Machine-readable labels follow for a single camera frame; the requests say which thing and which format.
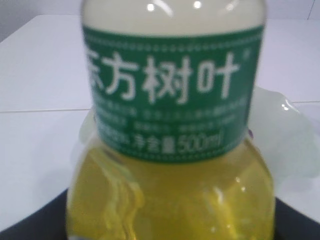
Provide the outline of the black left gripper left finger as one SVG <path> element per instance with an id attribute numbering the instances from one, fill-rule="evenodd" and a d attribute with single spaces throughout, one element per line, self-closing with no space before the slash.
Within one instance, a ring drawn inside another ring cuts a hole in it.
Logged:
<path id="1" fill-rule="evenodd" d="M 2 240 L 66 240 L 67 190 L 41 209 L 2 230 Z"/>

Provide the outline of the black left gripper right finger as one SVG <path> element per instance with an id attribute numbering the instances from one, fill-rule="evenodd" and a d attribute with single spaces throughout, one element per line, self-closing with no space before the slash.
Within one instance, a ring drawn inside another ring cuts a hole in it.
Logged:
<path id="1" fill-rule="evenodd" d="M 320 224 L 275 199 L 274 240 L 320 240 Z"/>

